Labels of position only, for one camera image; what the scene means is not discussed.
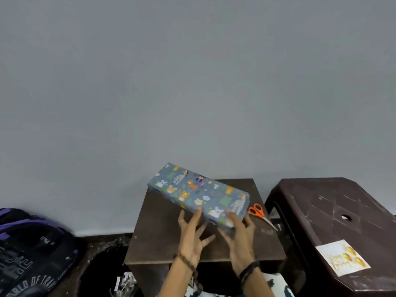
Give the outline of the black plastic bag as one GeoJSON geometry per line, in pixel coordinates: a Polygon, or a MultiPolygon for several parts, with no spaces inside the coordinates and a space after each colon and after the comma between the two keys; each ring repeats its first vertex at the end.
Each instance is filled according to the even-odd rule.
{"type": "Polygon", "coordinates": [[[117,296],[114,291],[117,279],[123,279],[130,272],[124,264],[130,237],[122,236],[100,247],[82,272],[76,297],[144,297],[140,287],[135,285],[131,294],[117,296]]]}

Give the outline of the person's left hand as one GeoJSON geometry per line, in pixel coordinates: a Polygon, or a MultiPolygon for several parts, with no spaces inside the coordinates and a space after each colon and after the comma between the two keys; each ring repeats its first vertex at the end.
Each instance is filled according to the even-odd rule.
{"type": "Polygon", "coordinates": [[[189,229],[189,222],[186,222],[185,212],[182,210],[178,218],[178,224],[181,229],[178,253],[196,268],[203,250],[200,248],[200,237],[204,233],[207,223],[198,225],[195,230],[189,229]]]}

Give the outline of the person's left forearm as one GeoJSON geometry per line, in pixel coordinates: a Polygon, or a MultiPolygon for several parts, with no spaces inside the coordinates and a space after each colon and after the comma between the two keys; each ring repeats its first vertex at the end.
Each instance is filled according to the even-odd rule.
{"type": "Polygon", "coordinates": [[[185,297],[195,267],[186,259],[176,256],[157,294],[157,297],[185,297]]]}

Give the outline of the dark brown plastic stool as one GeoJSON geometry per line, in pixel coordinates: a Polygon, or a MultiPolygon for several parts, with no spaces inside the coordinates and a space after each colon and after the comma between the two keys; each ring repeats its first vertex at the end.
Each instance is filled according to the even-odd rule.
{"type": "Polygon", "coordinates": [[[346,178],[282,179],[265,208],[277,211],[305,281],[295,297],[396,297],[396,216],[346,178]],[[337,276],[316,246],[349,243],[371,269],[337,276]]]}

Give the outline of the black and white printed packet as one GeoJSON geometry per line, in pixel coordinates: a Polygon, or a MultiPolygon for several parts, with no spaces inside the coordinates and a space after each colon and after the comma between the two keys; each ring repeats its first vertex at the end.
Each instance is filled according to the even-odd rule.
{"type": "Polygon", "coordinates": [[[109,291],[111,297],[134,297],[139,287],[135,276],[131,271],[118,276],[113,291],[109,291]]]}

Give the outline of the orange-handled scissors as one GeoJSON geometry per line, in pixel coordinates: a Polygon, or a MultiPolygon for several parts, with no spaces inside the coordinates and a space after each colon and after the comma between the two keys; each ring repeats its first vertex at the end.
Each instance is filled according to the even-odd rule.
{"type": "Polygon", "coordinates": [[[255,203],[253,206],[248,208],[248,212],[250,215],[264,220],[276,232],[278,231],[275,225],[272,224],[272,222],[265,216],[264,210],[260,204],[255,203]]]}

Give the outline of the small brown wooden table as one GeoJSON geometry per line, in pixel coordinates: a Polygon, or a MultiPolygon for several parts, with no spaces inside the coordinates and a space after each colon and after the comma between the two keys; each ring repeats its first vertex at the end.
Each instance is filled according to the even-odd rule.
{"type": "MultiPolygon", "coordinates": [[[[135,276],[144,297],[156,297],[178,249],[181,207],[160,193],[147,190],[137,224],[125,257],[125,264],[135,276]]],[[[253,249],[265,273],[278,273],[286,260],[285,251],[273,230],[265,221],[252,218],[255,224],[253,249]]],[[[199,276],[206,281],[205,291],[219,294],[238,290],[238,278],[232,270],[229,248],[217,227],[209,224],[203,238],[216,235],[201,254],[199,276]]]]}

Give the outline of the black and purple backpack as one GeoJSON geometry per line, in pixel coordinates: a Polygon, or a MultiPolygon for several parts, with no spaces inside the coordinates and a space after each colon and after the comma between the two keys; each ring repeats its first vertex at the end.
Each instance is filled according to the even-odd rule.
{"type": "Polygon", "coordinates": [[[0,208],[0,297],[47,297],[86,249],[83,239],[51,220],[0,208]]]}

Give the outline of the white card with gold balloons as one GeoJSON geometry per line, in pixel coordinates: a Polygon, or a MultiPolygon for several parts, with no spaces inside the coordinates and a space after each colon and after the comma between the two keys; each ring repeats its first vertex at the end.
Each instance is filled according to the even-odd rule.
{"type": "Polygon", "coordinates": [[[344,239],[315,248],[337,276],[371,269],[362,256],[344,239]]]}

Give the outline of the white and teal printed garment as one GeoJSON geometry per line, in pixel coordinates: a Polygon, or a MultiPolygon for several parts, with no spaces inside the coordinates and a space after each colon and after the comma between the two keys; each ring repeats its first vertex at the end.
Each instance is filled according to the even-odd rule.
{"type": "MultiPolygon", "coordinates": [[[[279,273],[276,274],[267,274],[262,273],[263,278],[266,280],[268,286],[272,290],[275,297],[295,297],[292,290],[289,288],[287,282],[283,278],[283,276],[279,273]]],[[[246,297],[244,292],[237,294],[217,294],[210,293],[207,291],[202,291],[201,294],[198,294],[197,288],[194,285],[191,287],[190,285],[187,287],[185,297],[246,297]]]]}

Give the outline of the person's right hand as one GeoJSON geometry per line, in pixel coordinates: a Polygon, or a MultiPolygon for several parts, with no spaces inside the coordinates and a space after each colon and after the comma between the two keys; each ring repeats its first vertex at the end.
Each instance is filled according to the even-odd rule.
{"type": "Polygon", "coordinates": [[[244,215],[243,220],[240,220],[238,215],[229,210],[226,214],[235,228],[235,233],[231,236],[233,244],[229,246],[229,257],[235,274],[239,276],[247,266],[255,262],[253,252],[255,224],[251,221],[248,213],[244,215]]]}

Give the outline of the blue animal-print gift box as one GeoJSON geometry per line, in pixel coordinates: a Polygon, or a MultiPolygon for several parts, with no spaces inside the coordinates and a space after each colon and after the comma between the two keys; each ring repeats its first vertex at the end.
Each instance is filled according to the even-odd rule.
{"type": "Polygon", "coordinates": [[[234,227],[228,211],[243,220],[250,207],[248,192],[172,163],[161,168],[147,186],[189,212],[201,207],[203,218],[225,228],[234,227]]]}

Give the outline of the person's right forearm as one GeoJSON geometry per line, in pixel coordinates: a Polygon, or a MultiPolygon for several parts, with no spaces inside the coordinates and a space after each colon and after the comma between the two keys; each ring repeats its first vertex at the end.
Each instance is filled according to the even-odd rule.
{"type": "Polygon", "coordinates": [[[240,282],[246,297],[275,297],[260,268],[253,263],[241,272],[240,282]]]}

